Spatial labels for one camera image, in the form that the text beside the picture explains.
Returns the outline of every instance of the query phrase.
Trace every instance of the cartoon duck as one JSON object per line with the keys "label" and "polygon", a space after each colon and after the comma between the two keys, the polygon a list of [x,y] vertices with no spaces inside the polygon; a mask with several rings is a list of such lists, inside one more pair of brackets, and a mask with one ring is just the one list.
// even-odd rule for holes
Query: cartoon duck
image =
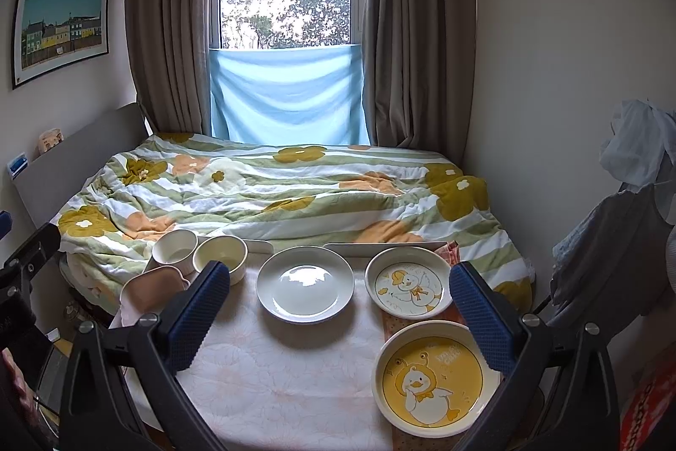
{"label": "cartoon duck", "polygon": [[421,353],[420,357],[425,363],[407,364],[404,360],[397,359],[398,364],[403,364],[403,369],[397,374],[394,385],[397,391],[406,397],[404,407],[419,423],[433,425],[444,418],[453,421],[460,409],[451,409],[449,397],[453,392],[437,386],[437,377],[427,366],[427,352]]}
{"label": "cartoon duck", "polygon": [[434,309],[442,298],[440,294],[435,295],[425,272],[417,277],[405,270],[395,270],[392,272],[392,284],[401,291],[393,292],[394,298],[404,302],[413,302],[415,306],[422,306],[428,312]]}

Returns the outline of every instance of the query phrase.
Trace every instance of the white wall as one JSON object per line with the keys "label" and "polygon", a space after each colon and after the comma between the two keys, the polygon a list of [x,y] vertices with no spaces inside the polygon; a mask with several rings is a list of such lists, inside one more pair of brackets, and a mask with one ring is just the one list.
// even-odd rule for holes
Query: white wall
{"label": "white wall", "polygon": [[[0,0],[0,161],[5,165],[21,152],[37,155],[42,131],[60,128],[68,136],[94,121],[104,111],[133,102],[134,85],[124,31],[124,0],[109,0],[108,55],[60,68],[11,89],[12,19],[16,0]],[[0,241],[0,261],[33,231],[4,167],[0,176],[0,209],[14,219],[11,233]],[[34,281],[33,308],[40,328],[60,322],[65,283],[56,270],[43,271]]]}
{"label": "white wall", "polygon": [[[614,106],[649,98],[676,109],[676,0],[478,0],[478,20],[464,165],[488,181],[491,208],[533,261],[542,299],[552,246],[619,187],[598,163]],[[646,357],[676,339],[649,333]],[[625,395],[645,359],[618,339]]]}

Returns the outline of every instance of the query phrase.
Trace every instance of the green striped bedding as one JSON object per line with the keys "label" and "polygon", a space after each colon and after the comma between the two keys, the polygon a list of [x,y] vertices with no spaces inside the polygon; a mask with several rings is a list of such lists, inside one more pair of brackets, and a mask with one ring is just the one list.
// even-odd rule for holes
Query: green striped bedding
{"label": "green striped bedding", "polygon": [[435,153],[246,145],[192,134],[149,137],[112,157],[52,221],[87,287],[117,301],[153,243],[176,228],[325,243],[457,241],[492,288],[531,301],[523,259],[489,211],[483,180]]}

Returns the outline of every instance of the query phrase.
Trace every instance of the hanging garment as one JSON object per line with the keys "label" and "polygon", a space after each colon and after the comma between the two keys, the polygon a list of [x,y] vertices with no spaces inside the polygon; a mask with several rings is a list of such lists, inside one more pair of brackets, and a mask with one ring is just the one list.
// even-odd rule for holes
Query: hanging garment
{"label": "hanging garment", "polygon": [[359,45],[211,50],[216,138],[246,144],[368,144]]}
{"label": "hanging garment", "polygon": [[673,226],[658,212],[654,188],[607,197],[554,247],[550,326],[593,322],[609,342],[673,293],[665,259]]}
{"label": "hanging garment", "polygon": [[602,146],[599,162],[620,182],[637,187],[655,182],[665,152],[676,166],[674,114],[639,100],[623,101],[611,128],[614,136]]}
{"label": "hanging garment", "polygon": [[671,288],[676,292],[676,228],[667,239],[667,278]]}

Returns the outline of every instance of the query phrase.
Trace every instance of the framed picture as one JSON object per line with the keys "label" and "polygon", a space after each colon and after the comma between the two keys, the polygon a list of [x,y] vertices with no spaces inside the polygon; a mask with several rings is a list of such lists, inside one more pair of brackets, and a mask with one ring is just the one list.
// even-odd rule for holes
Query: framed picture
{"label": "framed picture", "polygon": [[108,0],[16,0],[12,88],[108,53]]}

